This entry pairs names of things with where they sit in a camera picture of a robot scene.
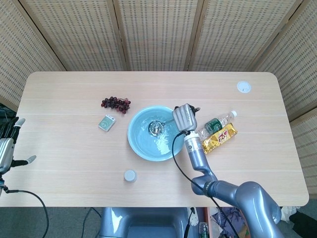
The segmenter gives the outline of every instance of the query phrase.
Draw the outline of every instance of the snack package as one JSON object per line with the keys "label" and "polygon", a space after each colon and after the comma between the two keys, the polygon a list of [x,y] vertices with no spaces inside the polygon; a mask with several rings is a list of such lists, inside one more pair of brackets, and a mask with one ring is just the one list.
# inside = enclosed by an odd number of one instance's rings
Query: snack package
{"label": "snack package", "polygon": [[223,129],[216,132],[211,137],[202,142],[204,153],[207,154],[215,148],[219,147],[237,133],[238,131],[233,127],[231,123],[229,123]]}
{"label": "snack package", "polygon": [[109,131],[114,123],[115,123],[115,118],[110,115],[106,115],[104,119],[102,119],[102,121],[99,123],[98,126],[102,130]]}

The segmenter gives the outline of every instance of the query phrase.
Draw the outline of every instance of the gold snack bag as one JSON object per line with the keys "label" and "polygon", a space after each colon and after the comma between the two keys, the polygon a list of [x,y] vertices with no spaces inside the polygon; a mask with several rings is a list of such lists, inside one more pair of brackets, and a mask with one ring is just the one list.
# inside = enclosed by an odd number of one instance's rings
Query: gold snack bag
{"label": "gold snack bag", "polygon": [[202,142],[204,153],[207,154],[211,150],[214,150],[215,148],[219,147],[237,133],[237,130],[233,127],[231,123],[226,125],[223,129],[216,132],[211,137]]}

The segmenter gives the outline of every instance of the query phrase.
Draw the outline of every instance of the white lid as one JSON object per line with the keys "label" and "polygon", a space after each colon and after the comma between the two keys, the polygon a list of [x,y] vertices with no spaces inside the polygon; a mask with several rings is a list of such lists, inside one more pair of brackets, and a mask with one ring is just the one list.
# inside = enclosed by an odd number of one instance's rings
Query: white lid
{"label": "white lid", "polygon": [[251,91],[251,84],[247,81],[240,81],[237,84],[237,88],[241,93],[249,93]]}
{"label": "white lid", "polygon": [[234,115],[234,117],[237,116],[237,112],[236,111],[231,111],[231,113]]}
{"label": "white lid", "polygon": [[134,170],[127,170],[124,172],[124,179],[128,182],[135,182],[135,180],[137,180],[137,174]]}

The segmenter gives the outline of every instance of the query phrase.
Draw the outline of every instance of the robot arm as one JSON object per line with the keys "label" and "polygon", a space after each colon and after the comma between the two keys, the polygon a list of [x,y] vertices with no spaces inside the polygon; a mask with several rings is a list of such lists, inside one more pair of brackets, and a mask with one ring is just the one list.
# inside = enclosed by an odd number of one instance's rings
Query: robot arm
{"label": "robot arm", "polygon": [[16,117],[9,122],[0,124],[0,195],[4,187],[2,175],[8,172],[10,168],[30,164],[36,158],[34,155],[27,160],[13,160],[14,146],[24,122],[25,119],[19,120]]}
{"label": "robot arm", "polygon": [[245,182],[240,186],[218,180],[209,167],[205,153],[194,132],[197,127],[193,107],[185,104],[176,107],[173,117],[179,131],[185,131],[185,146],[193,169],[203,173],[192,180],[203,190],[192,184],[197,195],[215,197],[243,213],[253,238],[283,238],[276,224],[281,219],[281,209],[271,196],[256,182]]}

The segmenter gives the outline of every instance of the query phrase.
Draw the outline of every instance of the cloth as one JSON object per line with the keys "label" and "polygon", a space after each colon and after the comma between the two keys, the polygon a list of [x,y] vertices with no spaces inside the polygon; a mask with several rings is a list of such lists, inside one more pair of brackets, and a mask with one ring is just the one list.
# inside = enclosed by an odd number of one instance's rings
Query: cloth
{"label": "cloth", "polygon": [[297,212],[289,217],[294,223],[293,230],[302,238],[317,237],[317,221],[304,213]]}
{"label": "cloth", "polygon": [[219,237],[223,229],[218,225],[217,221],[214,219],[213,216],[210,217],[210,220],[211,227],[209,227],[209,232],[211,234],[211,237]]}
{"label": "cloth", "polygon": [[282,221],[289,222],[289,217],[297,212],[300,207],[282,207]]}
{"label": "cloth", "polygon": [[[232,223],[236,232],[239,233],[245,224],[244,218],[242,217],[239,209],[235,207],[223,207],[222,210],[228,217],[229,221]],[[223,229],[222,233],[224,235],[226,235],[227,237],[235,237],[231,226],[221,212],[214,214],[213,217]]]}

